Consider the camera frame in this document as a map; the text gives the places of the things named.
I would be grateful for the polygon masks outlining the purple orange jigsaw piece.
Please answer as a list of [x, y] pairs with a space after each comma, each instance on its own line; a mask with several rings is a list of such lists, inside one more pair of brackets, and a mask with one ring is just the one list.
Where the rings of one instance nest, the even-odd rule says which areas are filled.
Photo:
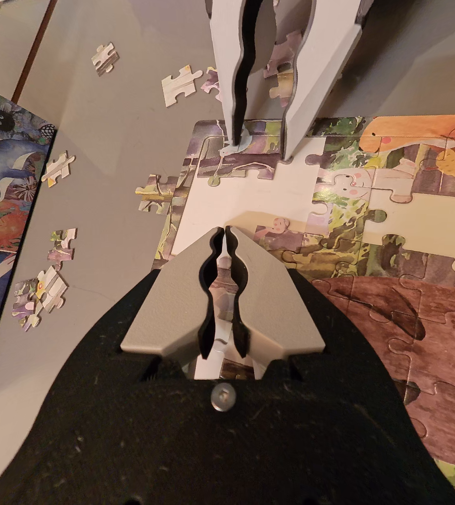
[[286, 108], [293, 94], [294, 72], [288, 69], [277, 73], [277, 86], [269, 90], [271, 99], [279, 98], [282, 108]]

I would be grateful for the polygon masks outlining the purple yellow jigsaw piece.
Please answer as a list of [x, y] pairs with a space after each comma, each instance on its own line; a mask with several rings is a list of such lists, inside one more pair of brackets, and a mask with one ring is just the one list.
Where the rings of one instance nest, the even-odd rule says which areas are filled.
[[230, 144], [224, 136], [209, 136], [203, 141], [196, 168], [197, 178], [209, 179], [210, 186], [218, 186], [220, 178], [234, 168], [234, 155], [241, 153], [251, 144], [253, 136], [246, 132], [239, 145]]

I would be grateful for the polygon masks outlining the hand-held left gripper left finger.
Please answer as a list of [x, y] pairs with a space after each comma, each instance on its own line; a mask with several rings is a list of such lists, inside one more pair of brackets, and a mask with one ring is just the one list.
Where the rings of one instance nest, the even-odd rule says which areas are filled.
[[121, 349], [174, 360], [207, 358], [215, 338], [213, 298], [224, 229], [213, 228], [166, 263]]

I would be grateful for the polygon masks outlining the grey striped jigsaw piece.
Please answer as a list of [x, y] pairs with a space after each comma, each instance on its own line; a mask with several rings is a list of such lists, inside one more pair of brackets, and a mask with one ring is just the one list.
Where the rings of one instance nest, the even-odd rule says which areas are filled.
[[119, 54], [115, 50], [112, 42], [100, 45], [96, 49], [96, 54], [92, 57], [92, 63], [99, 77], [113, 70], [113, 64], [119, 60]]

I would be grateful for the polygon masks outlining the purple white jigsaw piece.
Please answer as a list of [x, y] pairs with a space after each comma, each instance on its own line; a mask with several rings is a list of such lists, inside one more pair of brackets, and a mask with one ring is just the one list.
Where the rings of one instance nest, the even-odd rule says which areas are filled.
[[216, 90], [218, 93], [215, 96], [215, 98], [219, 102], [222, 102], [222, 93], [221, 93], [220, 87], [219, 87], [219, 78], [218, 78], [217, 69], [209, 66], [206, 69], [205, 75], [206, 75], [206, 80], [201, 85], [201, 90], [203, 90], [205, 93], [210, 93], [212, 90]]

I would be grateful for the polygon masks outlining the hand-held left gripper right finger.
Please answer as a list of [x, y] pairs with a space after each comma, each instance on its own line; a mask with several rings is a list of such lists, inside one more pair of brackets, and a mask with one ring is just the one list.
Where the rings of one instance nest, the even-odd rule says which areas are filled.
[[234, 344], [257, 363], [322, 352], [325, 342], [288, 269], [234, 226], [226, 227], [233, 302]]

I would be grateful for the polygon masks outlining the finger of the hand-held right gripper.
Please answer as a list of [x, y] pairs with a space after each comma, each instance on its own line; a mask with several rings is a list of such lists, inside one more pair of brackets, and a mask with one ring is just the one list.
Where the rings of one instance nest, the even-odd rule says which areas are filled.
[[362, 34], [363, 1], [312, 1], [282, 119], [282, 160], [310, 129]]
[[228, 140], [239, 145], [247, 110], [247, 84], [256, 59], [259, 1], [205, 1]]

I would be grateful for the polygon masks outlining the partly assembled jigsaw puzzle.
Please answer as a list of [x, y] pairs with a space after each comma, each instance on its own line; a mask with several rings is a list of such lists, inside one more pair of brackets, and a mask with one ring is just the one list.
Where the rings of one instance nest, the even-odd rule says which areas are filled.
[[322, 119], [293, 161], [281, 122], [253, 140], [218, 186], [197, 178], [196, 123], [154, 265], [232, 224], [296, 269], [363, 332], [455, 487], [455, 115]]

